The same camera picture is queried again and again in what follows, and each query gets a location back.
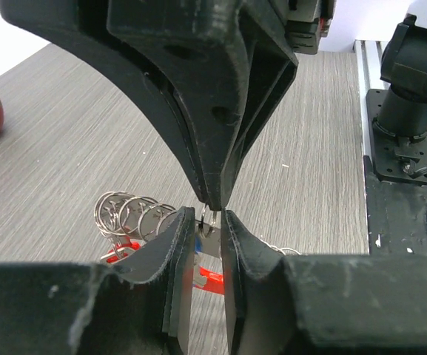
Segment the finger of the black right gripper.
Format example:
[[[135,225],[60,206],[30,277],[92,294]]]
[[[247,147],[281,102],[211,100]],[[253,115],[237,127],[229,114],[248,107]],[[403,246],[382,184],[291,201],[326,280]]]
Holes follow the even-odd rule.
[[[212,2],[0,1],[0,13],[109,79],[154,126],[199,201],[227,205],[249,62],[237,29],[211,28]]]

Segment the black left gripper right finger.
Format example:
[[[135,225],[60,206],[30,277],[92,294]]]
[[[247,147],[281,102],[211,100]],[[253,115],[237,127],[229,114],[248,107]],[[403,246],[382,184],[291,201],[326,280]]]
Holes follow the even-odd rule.
[[[281,254],[221,215],[231,354],[427,354],[427,255]]]

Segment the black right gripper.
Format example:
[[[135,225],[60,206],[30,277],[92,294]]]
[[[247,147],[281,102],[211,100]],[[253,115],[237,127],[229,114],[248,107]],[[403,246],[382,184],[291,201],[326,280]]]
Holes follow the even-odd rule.
[[[221,207],[230,200],[247,152],[295,79],[295,53],[316,55],[333,18],[334,0],[244,2],[239,23],[249,83],[240,129],[221,174]]]

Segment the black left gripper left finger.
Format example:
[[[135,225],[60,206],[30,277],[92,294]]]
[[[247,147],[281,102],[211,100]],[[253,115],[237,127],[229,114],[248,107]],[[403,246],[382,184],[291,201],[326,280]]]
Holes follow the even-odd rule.
[[[0,354],[186,354],[195,213],[114,266],[0,263]]]

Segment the silver key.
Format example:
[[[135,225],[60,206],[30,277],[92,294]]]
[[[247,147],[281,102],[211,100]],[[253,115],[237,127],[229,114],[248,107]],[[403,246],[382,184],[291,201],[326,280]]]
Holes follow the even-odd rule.
[[[112,248],[108,254],[103,256],[103,261],[107,264],[113,264],[124,259],[129,255],[131,240],[128,236],[114,236],[112,239]]]

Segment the red plastic handle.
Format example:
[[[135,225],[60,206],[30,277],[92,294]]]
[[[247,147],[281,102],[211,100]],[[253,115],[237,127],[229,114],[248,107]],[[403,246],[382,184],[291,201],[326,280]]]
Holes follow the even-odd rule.
[[[137,242],[131,241],[131,244],[132,244],[132,246],[130,247],[130,252],[129,252],[128,256],[134,254],[137,250],[142,248],[142,245],[137,243]],[[119,261],[121,261],[121,260],[119,260],[116,263],[107,264],[103,261],[103,256],[100,258],[100,261],[103,264],[106,264],[109,266],[113,266],[116,263],[118,263]],[[204,291],[224,295],[223,275],[219,274],[219,273],[215,273],[213,271],[210,271],[210,270],[202,267],[200,265],[200,259],[201,258],[199,256],[195,256],[195,258],[194,258],[194,273],[193,273],[192,285],[194,287],[199,288],[199,289],[204,290]]]

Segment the blue capped key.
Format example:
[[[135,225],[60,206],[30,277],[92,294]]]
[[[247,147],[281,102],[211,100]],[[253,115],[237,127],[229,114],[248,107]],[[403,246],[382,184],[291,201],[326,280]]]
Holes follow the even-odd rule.
[[[196,236],[195,237],[195,256],[201,257],[201,252],[202,252],[202,242],[200,237]]]

